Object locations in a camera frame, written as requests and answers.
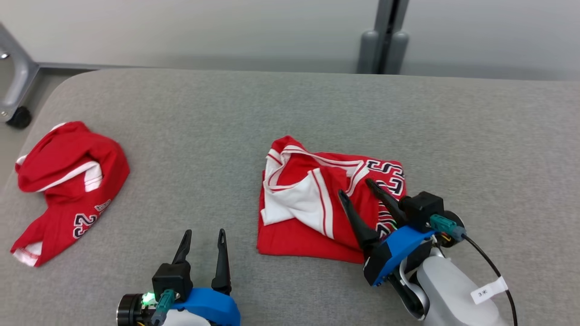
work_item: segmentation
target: black cable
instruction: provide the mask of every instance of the black cable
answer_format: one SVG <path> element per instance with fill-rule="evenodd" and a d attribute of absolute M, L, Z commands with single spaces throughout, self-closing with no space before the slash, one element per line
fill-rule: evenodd
<path fill-rule="evenodd" d="M 494 270 L 495 274 L 498 277 L 502 277 L 501 273 L 499 272 L 498 268 L 495 267 L 494 263 L 491 261 L 491 259 L 485 254 L 485 252 L 483 252 L 483 250 L 475 243 L 475 241 L 473 241 L 470 237 L 468 237 L 465 233 L 461 235 L 462 238 L 464 238 L 465 240 L 467 240 L 477 251 L 479 251 L 479 253 L 483 256 L 483 258 L 485 259 L 485 261 L 487 261 L 488 264 L 490 264 L 491 268 Z M 509 290 L 506 290 L 506 294 L 507 294 L 507 298 L 509 300 L 509 304 L 512 307 L 512 317 L 513 317 L 513 325 L 517 326 L 517 314 L 516 314 L 516 305 L 513 303 L 513 298 L 512 298 L 512 294 L 509 292 Z"/>
<path fill-rule="evenodd" d="M 441 250 L 441 244 L 439 243 L 439 241 L 435 242 L 435 246 L 437 247 L 437 249 L 439 249 L 439 252 L 441 252 L 441 254 L 443 255 L 443 258 L 447 258 L 447 257 L 445 257 L 443 250 Z"/>

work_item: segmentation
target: metal table leg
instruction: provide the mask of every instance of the metal table leg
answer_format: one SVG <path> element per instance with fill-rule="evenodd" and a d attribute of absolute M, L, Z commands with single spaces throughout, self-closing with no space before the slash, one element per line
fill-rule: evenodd
<path fill-rule="evenodd" d="M 28 53 L 8 33 L 8 30 L 0 24 L 0 58 L 2 56 L 10 56 L 14 62 L 14 79 L 6 96 L 0 102 L 0 121 L 9 121 L 32 85 L 39 65 L 29 57 Z"/>

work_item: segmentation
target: gray fabric surface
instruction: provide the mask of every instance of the gray fabric surface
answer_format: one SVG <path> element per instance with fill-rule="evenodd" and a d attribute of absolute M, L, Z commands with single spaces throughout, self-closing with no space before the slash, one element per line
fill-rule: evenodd
<path fill-rule="evenodd" d="M 195 286 L 210 286 L 227 232 L 244 325 L 417 325 L 361 266 L 256 251 L 271 142 L 399 160 L 408 191 L 445 199 L 512 290 L 521 325 L 580 319 L 580 84 L 375 75 L 106 70 L 61 85 L 22 153 L 59 122 L 117 140 L 132 172 L 73 247 L 34 269 L 9 255 L 45 209 L 16 175 L 0 207 L 2 325 L 114 325 L 119 299 L 151 289 L 187 228 Z M 464 243 L 448 256 L 495 280 Z M 505 295 L 494 299 L 511 320 Z"/>

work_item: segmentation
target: caster wheel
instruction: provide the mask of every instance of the caster wheel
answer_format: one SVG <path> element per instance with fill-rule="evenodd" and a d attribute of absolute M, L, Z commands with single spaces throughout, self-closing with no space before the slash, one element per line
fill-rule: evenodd
<path fill-rule="evenodd" d="M 32 115 L 30 114 L 30 111 L 21 106 L 16 109 L 14 115 L 10 120 L 6 121 L 6 124 L 16 129 L 24 129 L 28 127 L 31 121 Z"/>

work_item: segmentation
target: folded red jersey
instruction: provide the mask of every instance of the folded red jersey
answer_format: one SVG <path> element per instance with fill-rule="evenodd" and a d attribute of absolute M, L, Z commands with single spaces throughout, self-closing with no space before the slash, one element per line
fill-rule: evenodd
<path fill-rule="evenodd" d="M 381 238 L 395 227 L 389 211 L 365 184 L 367 178 L 397 200 L 406 194 L 403 168 L 397 161 L 310 153 L 290 136 L 276 140 L 263 173 L 258 252 L 363 263 L 338 191 L 347 193 L 361 218 Z"/>
<path fill-rule="evenodd" d="M 16 172 L 20 190 L 44 192 L 48 208 L 10 252 L 38 267 L 97 221 L 121 189 L 129 165 L 119 144 L 75 121 L 54 127 L 16 161 Z"/>

